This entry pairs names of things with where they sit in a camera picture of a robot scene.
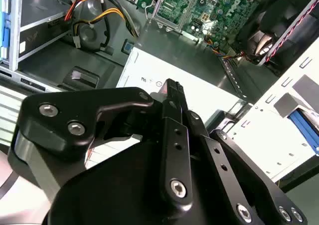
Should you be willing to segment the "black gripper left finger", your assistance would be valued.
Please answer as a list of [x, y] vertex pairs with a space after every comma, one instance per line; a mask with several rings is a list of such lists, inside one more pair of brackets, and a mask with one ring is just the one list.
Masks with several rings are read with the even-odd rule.
[[188, 129], [178, 98], [179, 83], [168, 79], [163, 101], [137, 87], [42, 93], [22, 102], [9, 162], [54, 201], [77, 175], [144, 142], [163, 149], [161, 191], [173, 207], [192, 205]]

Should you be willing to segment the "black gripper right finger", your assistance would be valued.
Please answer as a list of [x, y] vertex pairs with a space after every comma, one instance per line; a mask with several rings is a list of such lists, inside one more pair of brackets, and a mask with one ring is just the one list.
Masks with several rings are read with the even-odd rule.
[[178, 98], [190, 134], [206, 167], [200, 184], [212, 185], [215, 207], [209, 214], [223, 225], [306, 225], [304, 213], [223, 131], [209, 134], [187, 107], [183, 87]]

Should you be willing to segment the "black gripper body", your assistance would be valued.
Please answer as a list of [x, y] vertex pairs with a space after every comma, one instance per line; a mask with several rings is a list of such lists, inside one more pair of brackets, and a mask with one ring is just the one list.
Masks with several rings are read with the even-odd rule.
[[238, 217], [199, 161], [173, 162], [192, 179], [193, 203], [182, 213], [164, 199], [163, 149], [134, 145], [68, 181], [47, 215], [48, 225], [236, 225]]

